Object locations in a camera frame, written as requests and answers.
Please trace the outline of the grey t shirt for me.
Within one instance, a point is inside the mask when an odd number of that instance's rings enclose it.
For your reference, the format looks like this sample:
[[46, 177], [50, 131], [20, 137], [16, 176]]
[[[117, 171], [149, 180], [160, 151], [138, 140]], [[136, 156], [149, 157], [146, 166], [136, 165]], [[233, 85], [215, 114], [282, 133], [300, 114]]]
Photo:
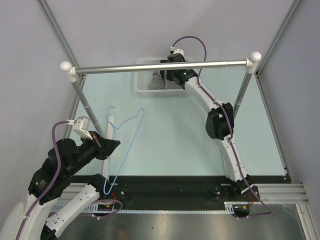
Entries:
[[159, 71], [154, 71], [152, 73], [151, 81], [148, 85], [149, 90], [164, 90], [165, 89], [166, 82], [161, 77], [161, 74]]

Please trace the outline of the light blue plastic hanger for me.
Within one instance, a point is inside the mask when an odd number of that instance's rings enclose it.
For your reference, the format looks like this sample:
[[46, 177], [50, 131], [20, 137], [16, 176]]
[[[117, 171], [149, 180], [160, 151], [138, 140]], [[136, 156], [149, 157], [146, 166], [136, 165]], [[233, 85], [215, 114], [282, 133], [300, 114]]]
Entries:
[[117, 178], [123, 171], [127, 158], [130, 155], [130, 151], [134, 145], [134, 142], [136, 141], [138, 132], [141, 129], [141, 125], [145, 118], [145, 113], [145, 109], [141, 107], [134, 115], [130, 116], [119, 124], [115, 123], [114, 116], [105, 116], [107, 123], [106, 136], [111, 137], [113, 140], [116, 137], [120, 137], [121, 140], [124, 140], [125, 130], [128, 130], [131, 124], [133, 124], [133, 132], [131, 132], [128, 139], [124, 141], [124, 145], [116, 151], [115, 156], [109, 157], [103, 164], [102, 172], [106, 174], [103, 185], [103, 193], [105, 195], [109, 195], [112, 192]]

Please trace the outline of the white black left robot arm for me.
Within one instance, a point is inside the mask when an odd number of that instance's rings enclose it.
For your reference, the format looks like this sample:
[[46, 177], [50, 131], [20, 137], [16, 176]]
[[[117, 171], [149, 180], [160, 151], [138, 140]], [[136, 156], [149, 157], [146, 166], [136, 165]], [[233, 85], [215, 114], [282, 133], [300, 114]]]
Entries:
[[65, 207], [49, 215], [79, 170], [93, 159], [107, 159], [120, 145], [119, 140], [101, 137], [95, 131], [89, 131], [88, 135], [81, 139], [80, 146], [70, 138], [53, 141], [53, 149], [32, 176], [24, 217], [15, 239], [56, 240], [86, 207], [110, 196], [111, 188], [105, 184], [106, 178], [97, 173], [89, 177], [82, 190]]

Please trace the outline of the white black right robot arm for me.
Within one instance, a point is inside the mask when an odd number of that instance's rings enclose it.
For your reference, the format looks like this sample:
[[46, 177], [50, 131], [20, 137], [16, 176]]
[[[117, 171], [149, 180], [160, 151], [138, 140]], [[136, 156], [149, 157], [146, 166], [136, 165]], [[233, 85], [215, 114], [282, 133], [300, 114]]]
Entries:
[[207, 113], [205, 131], [219, 147], [224, 175], [232, 186], [231, 196], [242, 201], [248, 196], [251, 176], [245, 170], [234, 141], [234, 110], [231, 103], [214, 97], [193, 69], [160, 70], [163, 80], [174, 82], [191, 94]]

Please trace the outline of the white perforated plastic basket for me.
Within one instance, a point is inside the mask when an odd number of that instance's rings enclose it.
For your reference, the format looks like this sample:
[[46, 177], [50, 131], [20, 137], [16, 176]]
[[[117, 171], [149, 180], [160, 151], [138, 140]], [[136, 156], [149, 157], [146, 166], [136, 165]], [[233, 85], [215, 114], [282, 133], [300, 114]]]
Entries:
[[161, 75], [160, 70], [136, 71], [133, 74], [135, 91], [144, 98], [155, 97], [186, 97], [186, 90], [169, 81], [165, 72]]

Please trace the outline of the silver clothes rack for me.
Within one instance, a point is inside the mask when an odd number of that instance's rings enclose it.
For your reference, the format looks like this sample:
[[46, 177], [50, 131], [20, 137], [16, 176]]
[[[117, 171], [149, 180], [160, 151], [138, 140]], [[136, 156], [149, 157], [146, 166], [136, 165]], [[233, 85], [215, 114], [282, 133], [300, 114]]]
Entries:
[[[116, 65], [116, 66], [96, 66], [96, 67], [75, 67], [68, 61], [63, 61], [60, 64], [60, 70], [64, 72], [69, 82], [72, 84], [76, 95], [79, 97], [82, 106], [87, 112], [89, 119], [91, 120], [94, 128], [102, 136], [104, 131], [101, 128], [93, 110], [88, 103], [83, 90], [77, 83], [78, 76], [85, 74], [107, 74], [107, 73], [123, 73], [123, 72], [144, 72], [152, 70], [178, 70], [178, 69], [205, 69], [205, 68], [227, 68], [227, 67], [245, 67], [245, 76], [243, 83], [247, 83], [253, 73], [255, 72], [258, 63], [262, 59], [262, 55], [258, 51], [254, 51], [250, 56], [244, 60], [222, 60], [222, 61], [202, 61], [202, 62], [190, 62], [186, 61], [184, 56], [179, 53], [171, 54], [168, 56], [167, 61], [163, 63], [150, 63], [150, 64], [135, 64], [135, 65]], [[238, 112], [239, 106], [243, 99], [244, 90], [239, 91], [239, 95], [236, 98], [233, 107], [234, 119]]]

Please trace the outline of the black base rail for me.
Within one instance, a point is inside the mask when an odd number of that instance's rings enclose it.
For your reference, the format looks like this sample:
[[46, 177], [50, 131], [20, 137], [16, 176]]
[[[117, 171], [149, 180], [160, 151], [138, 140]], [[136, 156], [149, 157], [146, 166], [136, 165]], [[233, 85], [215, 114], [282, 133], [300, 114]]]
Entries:
[[258, 195], [256, 186], [238, 195], [224, 176], [119, 176], [111, 193], [102, 190], [100, 198], [118, 200], [130, 208], [182, 208], [225, 202], [250, 205], [257, 202]]

